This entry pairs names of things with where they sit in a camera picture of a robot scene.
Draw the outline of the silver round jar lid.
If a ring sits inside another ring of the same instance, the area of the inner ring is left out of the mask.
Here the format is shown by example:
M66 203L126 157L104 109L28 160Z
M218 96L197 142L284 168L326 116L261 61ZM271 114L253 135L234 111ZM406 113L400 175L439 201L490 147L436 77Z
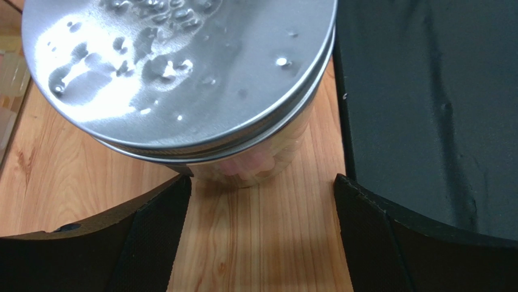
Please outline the silver round jar lid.
M336 1L26 1L22 44L67 121L135 158L234 155L310 100Z

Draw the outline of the clear compartment candy box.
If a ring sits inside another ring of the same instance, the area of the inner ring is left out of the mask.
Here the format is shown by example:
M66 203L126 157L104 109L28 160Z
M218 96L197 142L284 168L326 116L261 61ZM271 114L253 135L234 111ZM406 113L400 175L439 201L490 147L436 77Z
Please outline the clear compartment candy box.
M21 110L30 73L22 51L21 12L1 1L1 162Z

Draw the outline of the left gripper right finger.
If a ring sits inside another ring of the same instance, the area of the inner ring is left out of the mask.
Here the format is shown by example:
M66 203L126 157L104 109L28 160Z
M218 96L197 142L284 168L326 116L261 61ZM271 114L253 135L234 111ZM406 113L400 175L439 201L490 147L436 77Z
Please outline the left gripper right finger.
M334 199L355 291L516 291L517 242L428 218L338 174Z

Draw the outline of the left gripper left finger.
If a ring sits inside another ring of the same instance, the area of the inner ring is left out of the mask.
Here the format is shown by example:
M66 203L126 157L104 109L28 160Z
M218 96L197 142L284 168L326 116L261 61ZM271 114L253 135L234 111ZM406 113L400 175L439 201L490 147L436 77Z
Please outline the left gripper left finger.
M2 291L166 291L192 192L179 175L53 232L1 238Z

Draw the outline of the clear plastic jar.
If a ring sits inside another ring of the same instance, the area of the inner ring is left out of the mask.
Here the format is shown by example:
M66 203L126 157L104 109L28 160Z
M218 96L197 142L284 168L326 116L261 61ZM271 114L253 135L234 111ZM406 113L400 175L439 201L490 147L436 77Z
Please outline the clear plastic jar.
M244 144L232 145L222 156L187 163L190 174L224 186L249 187L282 172L303 141L315 96L275 110L260 119Z

